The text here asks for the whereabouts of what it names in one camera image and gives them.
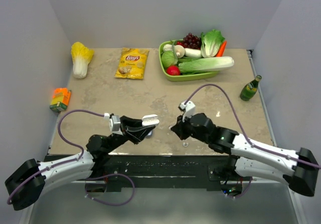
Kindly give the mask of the white earbud charging case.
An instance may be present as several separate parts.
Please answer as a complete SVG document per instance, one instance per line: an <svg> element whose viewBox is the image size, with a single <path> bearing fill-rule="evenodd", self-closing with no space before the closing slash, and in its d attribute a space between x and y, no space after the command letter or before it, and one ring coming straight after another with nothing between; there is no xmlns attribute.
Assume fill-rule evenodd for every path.
<svg viewBox="0 0 321 224"><path fill-rule="evenodd" d="M158 119L158 115L152 114L152 115L145 115L142 117L142 126L157 126L160 121Z"/></svg>

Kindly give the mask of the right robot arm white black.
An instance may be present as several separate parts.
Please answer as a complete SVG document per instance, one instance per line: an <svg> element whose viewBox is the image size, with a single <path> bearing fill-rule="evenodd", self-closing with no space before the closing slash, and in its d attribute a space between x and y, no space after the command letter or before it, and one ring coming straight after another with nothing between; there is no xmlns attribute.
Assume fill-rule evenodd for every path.
<svg viewBox="0 0 321 224"><path fill-rule="evenodd" d="M319 172L311 150L299 151L270 146L245 137L237 131L216 126L204 113L190 118L178 116L171 127L181 140L199 140L217 153L231 156L223 168L229 180L237 177L259 177L286 184L292 191L313 197Z"/></svg>

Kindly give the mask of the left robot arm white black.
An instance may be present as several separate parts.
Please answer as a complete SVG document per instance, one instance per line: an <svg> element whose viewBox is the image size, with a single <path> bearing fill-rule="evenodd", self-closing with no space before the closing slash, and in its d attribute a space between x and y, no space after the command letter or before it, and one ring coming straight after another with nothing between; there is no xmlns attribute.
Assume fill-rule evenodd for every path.
<svg viewBox="0 0 321 224"><path fill-rule="evenodd" d="M109 123L110 136L93 135L85 148L76 145L80 153L59 160L25 161L6 181L7 204L22 210L55 188L76 180L98 180L104 174L103 165L109 153L127 141L139 144L159 124L157 115L132 119L104 113L100 117Z"/></svg>

